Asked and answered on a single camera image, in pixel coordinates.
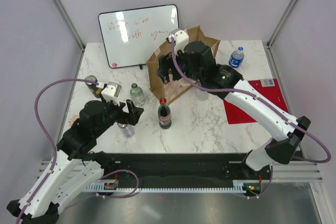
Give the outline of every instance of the bottle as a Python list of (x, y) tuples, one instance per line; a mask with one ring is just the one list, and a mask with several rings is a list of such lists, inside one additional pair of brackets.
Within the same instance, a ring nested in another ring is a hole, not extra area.
[(209, 93), (200, 89), (196, 90), (196, 98), (199, 101), (206, 101), (209, 98)]
[(229, 65), (232, 68), (238, 68), (244, 59), (243, 47), (238, 47), (237, 50), (233, 51), (229, 59)]
[[(98, 80), (97, 80), (97, 78), (95, 76), (86, 76), (85, 80), (98, 82)], [(90, 82), (86, 82), (85, 84), (88, 86), (88, 88), (91, 90), (92, 94), (96, 98), (100, 98), (100, 93), (101, 93), (101, 89), (100, 88), (97, 88), (96, 85), (94, 85), (94, 84), (92, 84)]]
[(121, 124), (121, 123), (117, 123), (118, 127), (120, 128), (120, 130), (122, 131), (122, 133), (124, 134), (125, 137), (129, 138), (131, 136), (134, 135), (134, 128), (132, 125), (130, 124)]
[(136, 107), (142, 107), (145, 104), (145, 95), (136, 83), (133, 83), (131, 86), (131, 99)]
[(160, 99), (160, 106), (158, 110), (159, 125), (164, 130), (167, 130), (172, 126), (172, 113), (167, 105), (166, 98)]

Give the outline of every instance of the gray floor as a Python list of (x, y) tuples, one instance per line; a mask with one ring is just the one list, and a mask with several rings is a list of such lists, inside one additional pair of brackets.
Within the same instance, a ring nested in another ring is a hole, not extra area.
[[(88, 196), (82, 193), (74, 201)], [(321, 223), (308, 184), (272, 184), (260, 199), (229, 194), (145, 194), (90, 198), (61, 214), (57, 224)]]

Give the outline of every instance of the barcode label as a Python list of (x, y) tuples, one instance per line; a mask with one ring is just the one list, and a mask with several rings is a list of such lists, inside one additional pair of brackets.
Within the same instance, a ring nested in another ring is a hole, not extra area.
[(273, 87), (275, 86), (274, 80), (273, 79), (264, 79), (260, 80), (261, 81), (261, 86), (262, 87)]

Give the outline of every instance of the whiteboard frame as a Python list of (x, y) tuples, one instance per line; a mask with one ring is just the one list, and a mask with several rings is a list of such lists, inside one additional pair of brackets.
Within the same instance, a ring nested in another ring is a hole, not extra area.
[(104, 41), (103, 32), (102, 32), (102, 29), (101, 29), (101, 26), (100, 26), (100, 22), (99, 22), (99, 16), (100, 16), (101, 14), (118, 13), (118, 12), (127, 12), (127, 11), (129, 11), (129, 10), (141, 10), (141, 9), (149, 9), (149, 8), (156, 8), (156, 7), (170, 6), (170, 5), (173, 5), (173, 6), (176, 7), (176, 12), (177, 12), (177, 26), (178, 26), (178, 28), (179, 28), (179, 27), (180, 27), (180, 20), (178, 19), (178, 11), (179, 11), (179, 9), (177, 8), (177, 5), (175, 5), (175, 4), (155, 5), (155, 6), (141, 7), (141, 8), (134, 8), (134, 9), (127, 9), (127, 10), (115, 10), (115, 11), (113, 11), (113, 12), (105, 12), (105, 13), (100, 13), (100, 14), (98, 14), (98, 24), (99, 24), (100, 34), (101, 34), (101, 38), (102, 38), (103, 43), (104, 43), (104, 49), (105, 49), (105, 54), (106, 54), (106, 58), (107, 58), (107, 63), (108, 63), (108, 65), (109, 65), (109, 67), (110, 67), (111, 69), (127, 68), (127, 67), (134, 67), (134, 66), (139, 66), (140, 69), (143, 69), (142, 66), (143, 66), (143, 65), (146, 65), (146, 63), (136, 64), (136, 65), (129, 65), (129, 66), (123, 66), (123, 67), (115, 67), (115, 68), (111, 67), (110, 62), (109, 62), (109, 57), (107, 56), (107, 51), (106, 51), (106, 46), (105, 46), (105, 41)]

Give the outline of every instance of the cola bottle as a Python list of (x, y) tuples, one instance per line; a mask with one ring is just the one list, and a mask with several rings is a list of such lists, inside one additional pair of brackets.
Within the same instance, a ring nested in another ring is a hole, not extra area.
[(167, 105), (166, 98), (160, 99), (160, 106), (158, 110), (159, 125), (163, 129), (169, 129), (172, 126), (172, 113)]

